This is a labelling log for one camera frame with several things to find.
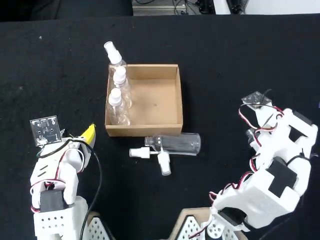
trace cardboard box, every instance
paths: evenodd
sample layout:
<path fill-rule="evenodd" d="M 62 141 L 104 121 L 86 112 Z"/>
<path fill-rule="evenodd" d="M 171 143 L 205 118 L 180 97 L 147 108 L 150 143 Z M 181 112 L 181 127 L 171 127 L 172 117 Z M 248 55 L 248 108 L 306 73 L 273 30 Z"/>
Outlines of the cardboard box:
<path fill-rule="evenodd" d="M 105 108 L 105 128 L 110 137 L 179 135 L 183 110 L 179 67 L 176 64 L 132 64 L 127 66 L 132 107 L 130 126 L 111 125 Z M 112 84 L 108 79 L 107 101 Z"/>

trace black fabric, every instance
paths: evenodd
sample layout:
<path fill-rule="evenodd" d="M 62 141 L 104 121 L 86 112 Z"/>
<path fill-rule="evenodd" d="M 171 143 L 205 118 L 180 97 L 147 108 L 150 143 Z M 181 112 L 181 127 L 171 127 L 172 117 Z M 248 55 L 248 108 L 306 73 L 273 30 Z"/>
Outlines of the black fabric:
<path fill-rule="evenodd" d="M 29 180 L 38 149 L 29 120 L 51 115 L 73 135 L 96 124 L 94 148 L 104 182 L 94 210 L 116 239 L 167 238 L 183 208 L 209 206 L 208 191 L 239 181 L 249 169 L 248 126 L 238 116 L 242 97 L 272 88 L 275 105 L 320 125 L 319 26 L 318 14 L 1 23 L 2 239 L 34 239 Z M 202 146 L 197 157 L 172 156 L 170 176 L 161 175 L 154 157 L 129 158 L 129 148 L 141 147 L 143 138 L 106 134 L 108 40 L 128 63 L 179 64 L 183 131 L 199 133 Z M 319 143 L 313 149 L 320 152 Z M 291 218 L 249 232 L 249 239 L 285 220 L 264 239 L 311 239 L 319 233 L 319 164 L 311 159 L 308 190 Z M 97 174 L 92 158 L 79 175 L 78 194 L 89 203 Z"/>
<path fill-rule="evenodd" d="M 132 16 L 132 0 L 59 0 L 57 19 Z"/>

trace black cable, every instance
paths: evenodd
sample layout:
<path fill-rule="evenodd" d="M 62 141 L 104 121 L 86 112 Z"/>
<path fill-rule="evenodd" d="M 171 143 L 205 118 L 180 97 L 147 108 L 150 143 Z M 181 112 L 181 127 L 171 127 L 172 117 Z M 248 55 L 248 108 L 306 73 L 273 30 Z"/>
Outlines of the black cable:
<path fill-rule="evenodd" d="M 271 88 L 267 89 L 267 90 L 262 94 L 262 96 L 261 96 L 261 98 L 260 98 L 260 103 L 261 103 L 261 104 L 263 104 L 263 100 L 265 100 L 266 94 L 267 94 L 268 92 L 270 92 L 270 91 L 272 91 Z"/>
<path fill-rule="evenodd" d="M 81 231 L 80 231 L 80 240 L 83 239 L 83 236 L 84 236 L 84 230 L 85 230 L 85 227 L 86 227 L 86 224 L 87 224 L 87 220 L 88 220 L 88 216 L 89 216 L 89 213 L 91 212 L 93 206 L 95 205 L 96 201 L 97 201 L 97 198 L 98 198 L 98 195 L 99 195 L 99 192 L 100 192 L 100 189 L 101 189 L 101 186 L 102 186 L 102 179 L 103 179 L 103 175 L 102 175 L 102 168 L 101 168 L 101 164 L 100 164 L 100 161 L 99 161 L 99 158 L 98 158 L 98 155 L 96 154 L 95 150 L 88 144 L 86 143 L 85 141 L 82 141 L 82 140 L 78 140 L 78 139 L 71 139 L 71 142 L 76 142 L 76 143 L 82 143 L 84 144 L 88 149 L 90 149 L 90 151 L 93 153 L 95 159 L 96 159 L 96 162 L 98 164 L 98 168 L 99 168 L 99 173 L 100 173 L 100 177 L 99 177 L 99 185 L 98 185 L 98 188 L 95 192 L 95 195 L 94 195 L 94 198 L 88 208 L 88 211 L 86 212 L 85 216 L 84 216 L 84 219 L 83 219 L 83 223 L 82 223 L 82 227 L 81 227 Z"/>
<path fill-rule="evenodd" d="M 179 15 L 179 12 L 177 10 L 177 6 L 179 5 L 179 3 L 181 3 L 182 0 L 179 0 L 176 4 L 175 4 L 175 1 L 176 0 L 172 0 L 172 4 L 174 6 L 173 12 L 174 12 L 174 15 Z"/>
<path fill-rule="evenodd" d="M 138 4 L 141 4 L 141 5 L 145 5 L 145 4 L 150 4 L 152 2 L 154 2 L 155 0 L 150 0 L 150 1 L 146 1 L 146 2 L 141 2 L 139 0 L 135 0 Z"/>
<path fill-rule="evenodd" d="M 192 4 L 192 3 L 193 3 L 193 2 L 190 2 L 190 1 L 186 0 L 186 1 L 185 1 L 185 9 L 188 9 L 188 7 L 189 7 L 190 10 L 194 13 L 194 15 L 197 15 L 196 11 L 193 10 L 193 8 L 190 7 L 190 5 L 189 5 L 189 4 Z"/>
<path fill-rule="evenodd" d="M 291 158 L 287 163 L 286 166 L 288 166 L 290 163 L 292 163 L 295 159 L 305 159 L 307 161 L 309 161 L 310 159 L 305 157 L 305 155 L 303 154 L 303 152 L 301 152 L 299 155 L 294 156 L 293 158 Z"/>
<path fill-rule="evenodd" d="M 62 145 L 61 145 L 60 147 L 58 147 L 56 150 L 53 150 L 52 152 L 49 152 L 49 153 L 47 153 L 47 154 L 45 154 L 45 155 L 40 155 L 40 154 L 42 153 L 42 151 L 43 151 L 43 149 L 42 149 L 41 151 L 39 151 L 39 152 L 36 154 L 36 156 L 37 156 L 39 159 L 44 159 L 44 158 L 46 158 L 46 157 L 49 157 L 49 156 L 51 156 L 51 155 L 59 152 L 61 149 L 63 149 L 65 146 L 67 146 L 69 142 L 72 142 L 72 139 L 71 139 L 71 138 L 68 139 L 67 141 L 65 141 L 64 144 L 62 144 Z"/>

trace white spray nozzle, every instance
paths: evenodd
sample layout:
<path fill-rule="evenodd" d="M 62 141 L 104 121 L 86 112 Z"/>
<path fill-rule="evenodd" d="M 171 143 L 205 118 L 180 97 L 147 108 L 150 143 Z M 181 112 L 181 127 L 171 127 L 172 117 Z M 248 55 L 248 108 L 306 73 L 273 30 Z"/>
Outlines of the white spray nozzle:
<path fill-rule="evenodd" d="M 158 154 L 158 162 L 161 167 L 161 173 L 163 176 L 167 176 L 171 174 L 170 169 L 170 157 L 169 153 L 166 151 L 162 151 L 160 154 Z"/>
<path fill-rule="evenodd" d="M 104 44 L 104 49 L 106 50 L 108 54 L 108 58 L 111 62 L 111 64 L 115 65 L 122 61 L 122 56 L 120 52 L 116 49 L 114 43 L 112 41 L 107 41 Z"/>
<path fill-rule="evenodd" d="M 109 104 L 113 107 L 119 106 L 121 104 L 121 90 L 119 88 L 114 88 L 111 90 L 109 98 Z"/>
<path fill-rule="evenodd" d="M 115 73 L 113 75 L 113 81 L 115 85 L 123 84 L 127 77 L 127 70 L 124 66 L 118 66 L 115 69 Z"/>
<path fill-rule="evenodd" d="M 140 147 L 140 148 L 130 148 L 129 150 L 130 157 L 137 157 L 142 159 L 150 158 L 150 147 Z"/>

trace table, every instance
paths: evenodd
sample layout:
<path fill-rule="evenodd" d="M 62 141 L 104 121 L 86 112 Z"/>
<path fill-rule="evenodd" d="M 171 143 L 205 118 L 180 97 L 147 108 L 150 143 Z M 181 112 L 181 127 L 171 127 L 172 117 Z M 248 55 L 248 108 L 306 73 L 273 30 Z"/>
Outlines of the table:
<path fill-rule="evenodd" d="M 29 120 L 58 115 L 73 135 L 96 124 L 103 186 L 95 211 L 117 240 L 167 238 L 183 208 L 207 207 L 208 191 L 235 182 L 252 154 L 241 98 L 272 88 L 280 108 L 320 126 L 320 15 L 152 16 L 0 24 L 0 136 L 3 239 L 34 239 L 29 178 L 36 163 Z M 171 176 L 156 159 L 129 158 L 143 138 L 114 138 L 104 128 L 107 66 L 114 41 L 132 64 L 179 64 L 184 132 L 199 133 L 197 157 L 173 156 Z M 314 147 L 320 152 L 319 143 Z M 288 218 L 247 234 L 258 239 L 310 239 L 318 233 L 319 159 L 303 204 Z M 78 194 L 89 203 L 98 184 L 91 159 Z"/>

